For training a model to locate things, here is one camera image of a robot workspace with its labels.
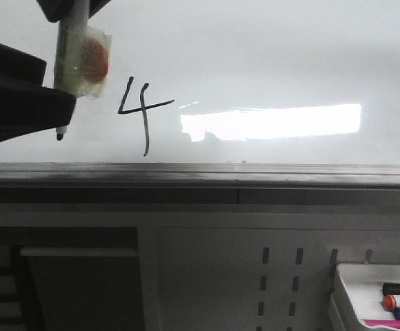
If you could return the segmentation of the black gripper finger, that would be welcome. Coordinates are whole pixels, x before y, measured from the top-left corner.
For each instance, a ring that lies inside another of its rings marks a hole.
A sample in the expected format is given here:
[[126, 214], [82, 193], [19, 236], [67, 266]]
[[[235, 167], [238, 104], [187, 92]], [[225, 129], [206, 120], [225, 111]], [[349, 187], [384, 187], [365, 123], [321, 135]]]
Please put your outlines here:
[[76, 97], [43, 86], [46, 62], [0, 43], [0, 143], [66, 126]]
[[[77, 3], [75, 0], [37, 0], [42, 12], [50, 23], [56, 23], [71, 12], [73, 6]], [[93, 17], [104, 6], [110, 3], [110, 0], [89, 0], [88, 13]]]

